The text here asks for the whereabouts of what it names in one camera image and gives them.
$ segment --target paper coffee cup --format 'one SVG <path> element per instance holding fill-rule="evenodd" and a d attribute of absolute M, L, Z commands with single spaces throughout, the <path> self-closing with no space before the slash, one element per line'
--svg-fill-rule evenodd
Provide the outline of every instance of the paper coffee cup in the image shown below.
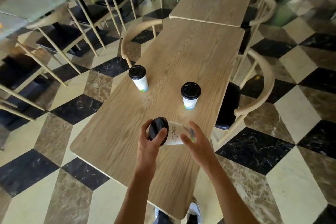
<path fill-rule="evenodd" d="M 128 71 L 128 75 L 133 80 L 133 82 L 140 91 L 143 92 L 148 89 L 146 69 L 143 66 L 141 65 L 132 66 Z"/>
<path fill-rule="evenodd" d="M 187 128 L 176 122 L 167 121 L 165 117 L 158 117 L 152 121 L 149 127 L 149 139 L 152 141 L 162 128 L 166 128 L 168 133 L 160 146 L 183 144 L 181 134 L 187 135 L 191 141 L 195 142 L 195 134 L 192 128 Z"/>
<path fill-rule="evenodd" d="M 181 88 L 184 107 L 188 110 L 194 109 L 196 102 L 201 95 L 201 88 L 195 82 L 186 82 Z"/>

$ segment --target forearm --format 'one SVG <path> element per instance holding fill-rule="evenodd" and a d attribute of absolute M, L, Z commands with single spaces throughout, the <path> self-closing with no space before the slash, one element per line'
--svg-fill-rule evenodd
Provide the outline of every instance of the forearm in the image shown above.
<path fill-rule="evenodd" d="M 240 198 L 217 159 L 206 170 L 217 194 L 226 224 L 258 224 L 254 215 Z"/>
<path fill-rule="evenodd" d="M 144 224 L 151 179 L 135 172 L 115 224 Z"/>

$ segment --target marble floor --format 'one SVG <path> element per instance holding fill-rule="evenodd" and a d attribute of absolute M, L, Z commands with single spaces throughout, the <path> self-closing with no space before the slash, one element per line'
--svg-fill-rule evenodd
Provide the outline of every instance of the marble floor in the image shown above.
<path fill-rule="evenodd" d="M 163 20 L 176 0 L 145 0 L 125 18 L 126 28 L 153 18 Z M 278 0 L 274 16 L 259 27 L 252 48 L 273 66 L 275 86 L 267 101 L 251 112 L 224 144 L 214 129 L 217 157 L 238 193 L 260 223 L 336 223 L 336 0 Z M 47 111 L 32 109 L 36 121 L 20 121 L 1 132 L 0 223 L 113 223 L 126 188 L 89 166 L 69 150 L 78 133 L 127 75 L 118 36 L 111 21 L 104 25 L 106 49 L 87 52 L 61 66 L 37 50 L 36 55 L 68 87 L 51 86 L 36 101 Z M 35 48 L 35 31 L 20 38 Z M 153 41 L 145 30 L 129 45 L 137 62 Z M 251 66 L 246 59 L 236 83 Z M 263 75 L 257 67 L 242 89 L 240 105 L 257 98 Z M 204 171 L 196 180 L 204 224 L 223 218 L 214 188 Z M 154 220 L 147 205 L 146 224 Z"/>

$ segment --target black plastic lid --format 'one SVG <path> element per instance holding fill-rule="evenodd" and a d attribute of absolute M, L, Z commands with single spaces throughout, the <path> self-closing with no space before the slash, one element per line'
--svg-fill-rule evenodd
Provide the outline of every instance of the black plastic lid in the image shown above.
<path fill-rule="evenodd" d="M 168 129 L 169 129 L 168 121 L 166 120 L 165 117 L 157 117 L 156 119 L 152 121 L 149 127 L 149 140 L 150 141 L 152 141 L 156 137 L 156 135 L 160 132 L 162 128 L 167 129 L 167 135 L 166 135 L 166 138 L 163 140 L 163 142 L 160 144 L 160 146 L 165 144 L 167 137 L 168 137 Z"/>
<path fill-rule="evenodd" d="M 145 77 L 146 69 L 141 65 L 135 65 L 129 69 L 128 75 L 132 80 L 139 80 Z"/>
<path fill-rule="evenodd" d="M 181 88 L 181 94 L 189 100 L 197 99 L 201 95 L 201 88 L 196 82 L 186 82 Z"/>

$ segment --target hand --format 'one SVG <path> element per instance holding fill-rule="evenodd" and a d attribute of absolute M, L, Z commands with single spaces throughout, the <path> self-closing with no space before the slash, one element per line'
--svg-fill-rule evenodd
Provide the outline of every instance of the hand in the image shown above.
<path fill-rule="evenodd" d="M 163 128 L 156 137 L 149 141 L 149 135 L 146 130 L 153 120 L 147 120 L 140 129 L 138 141 L 138 155 L 135 171 L 138 174 L 147 176 L 150 180 L 153 179 L 156 169 L 156 158 L 159 153 L 160 144 L 167 135 L 167 129 Z"/>
<path fill-rule="evenodd" d="M 208 138 L 203 134 L 200 127 L 192 121 L 190 121 L 189 124 L 195 132 L 196 142 L 193 143 L 185 134 L 181 134 L 181 140 L 183 144 L 188 147 L 195 161 L 206 173 L 208 173 L 210 167 L 212 167 L 213 164 L 218 163 L 218 160 L 213 152 Z"/>

